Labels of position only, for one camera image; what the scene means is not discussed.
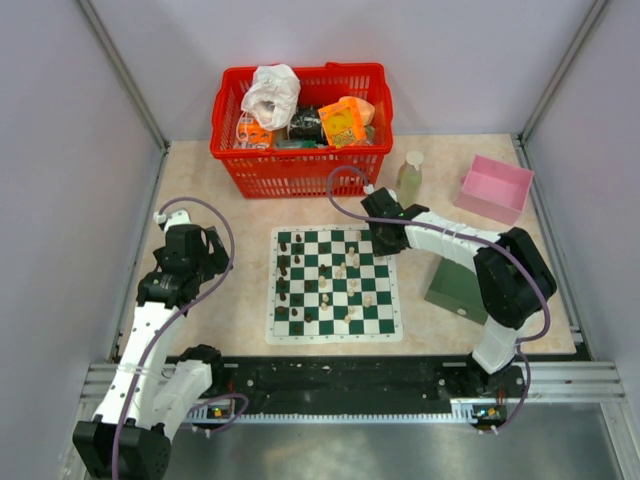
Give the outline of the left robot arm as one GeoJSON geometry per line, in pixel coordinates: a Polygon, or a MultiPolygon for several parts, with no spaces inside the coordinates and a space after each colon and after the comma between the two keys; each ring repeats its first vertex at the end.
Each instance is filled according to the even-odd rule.
{"type": "Polygon", "coordinates": [[[155,268],[139,282],[131,332],[111,384],[73,444],[95,479],[161,479],[173,439],[198,397],[216,396],[227,374],[212,347],[186,350],[170,378],[163,371],[173,339],[203,284],[230,269],[215,228],[193,223],[186,210],[158,213],[165,243],[155,268]]]}

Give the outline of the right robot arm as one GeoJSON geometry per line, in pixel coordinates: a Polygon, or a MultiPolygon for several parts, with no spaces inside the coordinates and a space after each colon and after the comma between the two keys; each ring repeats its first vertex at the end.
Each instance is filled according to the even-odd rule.
{"type": "Polygon", "coordinates": [[[414,204],[404,209],[393,191],[364,188],[373,252],[389,256],[405,249],[436,254],[473,273],[488,314],[480,342],[471,353],[466,374],[469,388],[487,396],[504,380],[516,348],[547,334],[551,325],[548,300],[557,283],[529,233],[472,228],[447,220],[414,204]]]}

